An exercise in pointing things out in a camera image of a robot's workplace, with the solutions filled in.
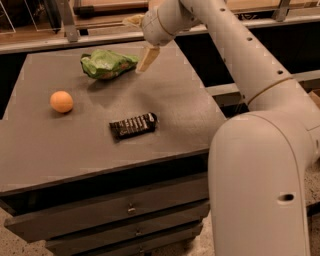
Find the table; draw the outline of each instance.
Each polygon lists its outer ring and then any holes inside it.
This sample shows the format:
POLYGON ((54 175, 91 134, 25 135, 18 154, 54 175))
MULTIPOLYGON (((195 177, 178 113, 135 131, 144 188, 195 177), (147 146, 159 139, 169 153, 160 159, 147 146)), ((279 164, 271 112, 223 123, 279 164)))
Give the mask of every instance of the table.
POLYGON ((207 156, 225 121, 171 42, 143 74, 83 73, 82 53, 139 55, 145 42, 29 54, 0 121, 5 226, 57 255, 132 255, 192 238, 209 211, 207 156), (70 113, 49 99, 65 90, 70 113), (109 123, 147 112, 155 132, 117 141, 109 123))

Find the drawer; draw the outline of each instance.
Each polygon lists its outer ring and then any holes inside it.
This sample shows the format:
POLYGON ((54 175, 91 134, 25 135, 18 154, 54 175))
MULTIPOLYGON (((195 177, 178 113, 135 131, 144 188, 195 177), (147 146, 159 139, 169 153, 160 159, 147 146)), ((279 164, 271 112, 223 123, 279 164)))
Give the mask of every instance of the drawer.
POLYGON ((208 215, 209 208, 208 200, 177 206, 66 235, 48 241, 46 248, 59 256, 73 255, 124 240, 144 237, 182 224, 201 221, 208 215))
POLYGON ((27 242, 48 240, 208 197, 207 174, 199 173, 20 215, 5 227, 27 242))
POLYGON ((97 250, 75 254, 75 256, 133 256, 139 253, 150 252, 153 249, 172 243, 192 239, 200 234, 201 222, 194 222, 179 228, 159 232, 145 238, 134 239, 114 246, 101 247, 97 250))

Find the floor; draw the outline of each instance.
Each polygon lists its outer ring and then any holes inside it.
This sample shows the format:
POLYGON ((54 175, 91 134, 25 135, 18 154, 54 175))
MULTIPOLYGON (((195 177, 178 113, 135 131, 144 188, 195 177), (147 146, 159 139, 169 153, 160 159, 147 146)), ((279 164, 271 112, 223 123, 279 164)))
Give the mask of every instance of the floor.
MULTIPOLYGON (((320 162, 306 171, 306 204, 320 201, 320 162)), ((10 217, 0 208, 0 255, 1 256, 53 256, 44 248, 44 241, 27 244, 3 227, 10 217)), ((311 256, 320 255, 320 214, 309 219, 311 256)), ((210 213, 204 219, 201 234, 192 241, 169 245, 156 249, 152 256, 214 256, 210 213)))

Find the green chip bag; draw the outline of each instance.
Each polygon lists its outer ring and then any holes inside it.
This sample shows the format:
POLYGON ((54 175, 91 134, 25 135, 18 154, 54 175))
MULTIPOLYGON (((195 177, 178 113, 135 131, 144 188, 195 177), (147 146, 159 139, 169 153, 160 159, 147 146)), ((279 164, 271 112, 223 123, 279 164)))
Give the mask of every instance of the green chip bag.
POLYGON ((82 70, 94 79, 113 79, 123 72, 135 68, 139 58, 135 55, 119 54, 111 50, 94 50, 82 54, 82 70))

